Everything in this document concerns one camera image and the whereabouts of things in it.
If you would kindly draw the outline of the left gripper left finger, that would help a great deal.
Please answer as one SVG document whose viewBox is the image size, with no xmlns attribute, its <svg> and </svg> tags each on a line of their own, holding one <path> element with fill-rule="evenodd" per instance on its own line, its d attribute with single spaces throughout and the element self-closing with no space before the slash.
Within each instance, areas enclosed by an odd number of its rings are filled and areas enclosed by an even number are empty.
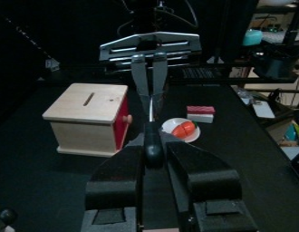
<svg viewBox="0 0 299 232">
<path fill-rule="evenodd" d="M 99 167 L 85 186 L 81 232 L 139 232 L 144 149 L 128 145 Z"/>
</svg>

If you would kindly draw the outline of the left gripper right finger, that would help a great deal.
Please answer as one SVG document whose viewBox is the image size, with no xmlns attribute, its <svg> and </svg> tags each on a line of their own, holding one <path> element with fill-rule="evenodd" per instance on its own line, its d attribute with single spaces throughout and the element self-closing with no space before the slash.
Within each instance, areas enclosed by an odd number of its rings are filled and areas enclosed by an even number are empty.
<svg viewBox="0 0 299 232">
<path fill-rule="evenodd" d="M 167 168 L 180 232 L 257 232 L 239 172 L 207 150 L 168 142 Z"/>
</svg>

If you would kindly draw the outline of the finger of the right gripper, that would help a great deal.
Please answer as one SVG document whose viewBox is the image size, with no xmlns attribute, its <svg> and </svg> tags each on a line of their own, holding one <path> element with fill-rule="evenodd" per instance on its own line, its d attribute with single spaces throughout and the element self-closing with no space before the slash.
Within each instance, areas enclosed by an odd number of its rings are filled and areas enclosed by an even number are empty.
<svg viewBox="0 0 299 232">
<path fill-rule="evenodd" d="M 145 56 L 143 54 L 136 54 L 132 56 L 131 67 L 136 90 L 143 103 L 144 112 L 149 113 L 149 86 Z"/>
<path fill-rule="evenodd" d="M 161 111 L 163 107 L 163 88 L 167 80 L 168 74 L 168 61 L 165 53 L 153 54 L 153 62 L 152 62 L 152 83 L 153 83 L 153 109 L 156 112 Z"/>
</svg>

